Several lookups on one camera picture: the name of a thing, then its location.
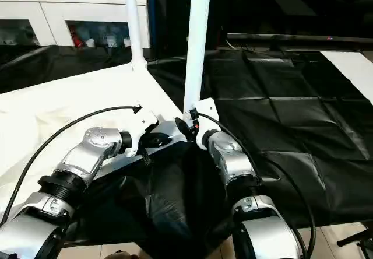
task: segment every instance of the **black tarp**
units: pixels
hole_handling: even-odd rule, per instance
[[[122,64],[131,55],[102,48],[38,50],[18,61],[10,59],[21,53],[0,58],[3,92]],[[182,57],[148,65],[179,108],[185,67]],[[304,207],[260,156],[291,174],[318,226],[372,219],[373,108],[320,53],[209,52],[202,97],[215,99],[220,121],[257,153],[264,183],[290,222],[307,226]],[[70,230],[71,244],[136,241],[154,258],[199,258],[229,235],[225,193],[206,152],[181,142],[152,159],[150,166],[137,162],[93,183]]]

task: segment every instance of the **white sheet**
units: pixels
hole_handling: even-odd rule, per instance
[[[373,103],[373,63],[359,52],[321,52]]]
[[[92,111],[138,103],[151,109],[161,122],[182,116],[146,69],[134,72],[129,64],[0,94],[0,214],[25,164],[53,133]],[[15,205],[40,188],[39,178],[51,174],[88,128],[123,130],[132,116],[130,110],[109,111],[66,130],[36,159]]]

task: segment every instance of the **wire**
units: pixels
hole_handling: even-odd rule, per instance
[[[259,175],[259,171],[256,168],[256,165],[254,163],[252,155],[248,152],[248,150],[246,149],[246,147],[244,146],[244,144],[230,130],[228,130],[222,123],[220,123],[219,121],[215,120],[211,116],[208,116],[208,115],[203,114],[203,113],[196,113],[196,115],[204,117],[204,118],[207,118],[207,119],[213,121],[224,132],[226,132],[227,134],[229,134],[239,144],[239,146],[242,148],[242,151],[249,157],[249,159],[250,159],[250,161],[252,163],[252,167],[254,168],[254,171],[255,171],[256,175],[258,176],[258,179],[262,180],[261,177],[260,177],[260,175]],[[301,198],[301,201],[303,202],[303,204],[304,204],[304,206],[305,206],[305,208],[307,210],[309,221],[311,223],[311,239],[309,240],[309,245],[308,245],[308,248],[307,248],[307,252],[305,251],[305,244],[304,244],[303,239],[300,236],[298,230],[296,230],[294,228],[293,231],[294,231],[294,234],[295,234],[297,240],[300,242],[301,249],[302,249],[302,252],[303,252],[303,259],[311,258],[312,253],[314,251],[315,242],[316,242],[316,226],[315,226],[314,215],[312,213],[312,210],[311,210],[311,207],[310,207],[309,203],[305,199],[302,191],[300,190],[300,188],[298,187],[298,185],[295,183],[295,181],[293,180],[293,178],[279,164],[277,164],[274,161],[268,159],[267,157],[263,157],[263,156],[260,156],[260,155],[258,155],[258,156],[260,158],[265,159],[266,161],[268,161],[275,168],[279,169],[285,175],[285,177],[287,178],[287,180],[290,182],[290,184],[293,186],[293,188],[296,190],[297,194]]]
[[[5,209],[5,212],[4,212],[4,215],[2,217],[2,220],[1,220],[1,223],[0,223],[0,227],[2,225],[4,225],[4,223],[8,220],[8,217],[9,217],[9,214],[10,214],[10,210],[12,209],[12,206],[14,204],[14,201],[17,197],[17,194],[18,194],[18,191],[22,185],[22,182],[27,174],[27,172],[29,171],[29,168],[31,167],[32,163],[35,161],[36,157],[40,154],[41,151],[43,151],[43,149],[45,147],[47,147],[47,145],[49,143],[51,143],[51,141],[53,141],[53,139],[55,139],[60,133],[62,133],[64,130],[70,128],[71,126],[75,125],[76,123],[79,123],[91,116],[94,116],[96,114],[100,114],[100,113],[104,113],[104,112],[107,112],[107,111],[111,111],[111,110],[118,110],[118,109],[132,109],[135,113],[137,111],[139,111],[141,109],[141,107],[137,107],[137,106],[115,106],[115,107],[109,107],[109,108],[105,108],[105,109],[101,109],[101,110],[97,110],[95,112],[92,112],[90,114],[87,114],[87,115],[84,115],[83,117],[80,117],[74,121],[72,121],[71,123],[67,124],[66,126],[62,127],[61,129],[59,129],[54,135],[52,135],[50,138],[47,139],[47,141],[45,141],[35,152],[35,154],[31,157],[31,159],[29,160],[29,162],[27,163],[27,165],[24,167],[19,179],[18,179],[18,182],[16,184],[16,187],[14,188],[14,191],[13,191],[13,194],[8,202],[8,205],[6,206],[6,209]]]
[[[293,230],[294,235],[297,238],[297,240],[299,242],[299,245],[301,247],[301,250],[302,250],[302,253],[303,253],[303,259],[305,259],[306,258],[306,254],[307,254],[307,250],[305,249],[305,244],[304,244],[303,238],[302,238],[301,234],[299,234],[299,231],[298,231],[297,228],[295,228],[290,223],[288,223],[288,225],[289,225],[290,229]]]
[[[235,49],[237,50],[237,48],[235,48],[232,44],[229,43],[229,41],[226,39],[226,43],[229,45],[229,47],[231,47],[232,49]]]

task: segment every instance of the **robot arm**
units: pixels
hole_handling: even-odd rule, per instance
[[[199,101],[195,107],[198,113],[219,119],[213,99]],[[251,161],[239,144],[207,118],[198,117],[198,126],[196,143],[209,151],[226,185],[235,224],[236,257],[300,258],[293,232],[266,195]]]
[[[108,158],[123,153],[134,156],[140,137],[157,123],[155,115],[141,109],[131,132],[91,128],[50,176],[39,180],[41,188],[0,228],[0,258],[56,258],[65,231],[85,190]]]

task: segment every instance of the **red object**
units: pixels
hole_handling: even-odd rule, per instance
[[[74,45],[77,47],[83,47],[84,43],[82,40],[79,39],[79,37],[76,34],[72,35],[72,41],[74,42]]]
[[[76,32],[75,32],[75,26],[74,25],[70,25],[69,26],[69,30],[70,30],[70,34],[71,34],[71,37],[72,37],[72,41],[74,42],[74,45],[76,47],[83,47],[84,43],[83,43],[82,40],[80,40],[80,38],[76,34]]]

